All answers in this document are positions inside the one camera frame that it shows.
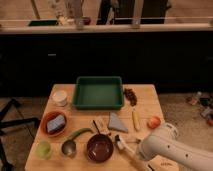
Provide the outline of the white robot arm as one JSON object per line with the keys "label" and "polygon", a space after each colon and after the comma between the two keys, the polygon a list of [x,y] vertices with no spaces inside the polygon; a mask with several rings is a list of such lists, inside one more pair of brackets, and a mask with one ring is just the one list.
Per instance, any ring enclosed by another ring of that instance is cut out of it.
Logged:
{"label": "white robot arm", "polygon": [[160,155],[195,171],[213,171],[213,152],[181,143],[178,135],[174,125],[163,123],[139,143],[138,155],[143,161]]}

